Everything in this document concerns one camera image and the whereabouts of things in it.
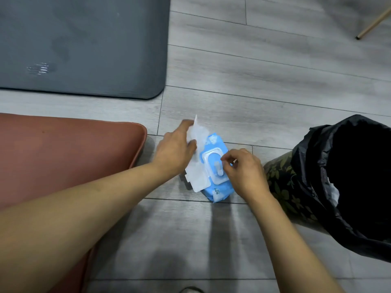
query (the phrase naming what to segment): forearm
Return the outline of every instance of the forearm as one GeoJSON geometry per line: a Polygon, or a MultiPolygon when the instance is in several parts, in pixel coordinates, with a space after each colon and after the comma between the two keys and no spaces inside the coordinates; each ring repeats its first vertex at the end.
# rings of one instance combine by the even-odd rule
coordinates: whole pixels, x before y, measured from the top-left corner
{"type": "Polygon", "coordinates": [[[270,194],[249,202],[270,254],[281,293],[344,292],[270,194]]]}
{"type": "Polygon", "coordinates": [[[2,290],[49,290],[127,211],[169,178],[146,164],[0,212],[2,290]]]}

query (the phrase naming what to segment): floral pattern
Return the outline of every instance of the floral pattern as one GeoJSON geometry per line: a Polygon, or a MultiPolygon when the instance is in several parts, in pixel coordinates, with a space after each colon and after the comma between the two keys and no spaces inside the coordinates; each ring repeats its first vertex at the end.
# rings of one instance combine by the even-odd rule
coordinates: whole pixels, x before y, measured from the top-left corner
{"type": "Polygon", "coordinates": [[[303,217],[305,221],[314,223],[316,216],[305,203],[305,194],[297,186],[297,175],[291,166],[292,151],[265,164],[267,183],[273,196],[282,209],[288,214],[303,217]]]}

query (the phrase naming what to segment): hand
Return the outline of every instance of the hand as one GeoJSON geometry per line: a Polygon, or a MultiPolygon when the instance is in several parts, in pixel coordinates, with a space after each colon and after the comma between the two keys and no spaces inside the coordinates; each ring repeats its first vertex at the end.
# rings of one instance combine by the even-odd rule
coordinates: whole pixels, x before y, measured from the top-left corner
{"type": "Polygon", "coordinates": [[[247,203],[259,196],[271,195],[264,168],[258,157],[242,148],[228,151],[221,160],[236,193],[247,203]]]}
{"type": "Polygon", "coordinates": [[[197,149],[195,140],[187,144],[187,130],[194,123],[193,120],[182,120],[179,127],[173,132],[164,135],[159,142],[152,163],[165,171],[170,179],[182,173],[190,162],[197,149]]]}

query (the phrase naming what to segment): white pull tab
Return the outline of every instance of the white pull tab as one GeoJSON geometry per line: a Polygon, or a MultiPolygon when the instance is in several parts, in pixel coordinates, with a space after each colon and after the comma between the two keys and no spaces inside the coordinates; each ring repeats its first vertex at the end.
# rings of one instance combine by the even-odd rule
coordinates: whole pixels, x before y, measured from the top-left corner
{"type": "Polygon", "coordinates": [[[222,164],[221,164],[220,162],[215,161],[215,168],[216,168],[217,174],[218,174],[219,176],[224,175],[224,171],[222,170],[222,164]]]}

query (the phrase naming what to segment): wet floor mat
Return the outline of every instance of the wet floor mat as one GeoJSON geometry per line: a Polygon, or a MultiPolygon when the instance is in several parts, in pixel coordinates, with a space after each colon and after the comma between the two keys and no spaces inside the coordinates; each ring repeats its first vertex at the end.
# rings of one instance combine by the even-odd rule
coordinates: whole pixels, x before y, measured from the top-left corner
{"type": "Polygon", "coordinates": [[[149,99],[170,0],[0,0],[0,88],[149,99]]]}

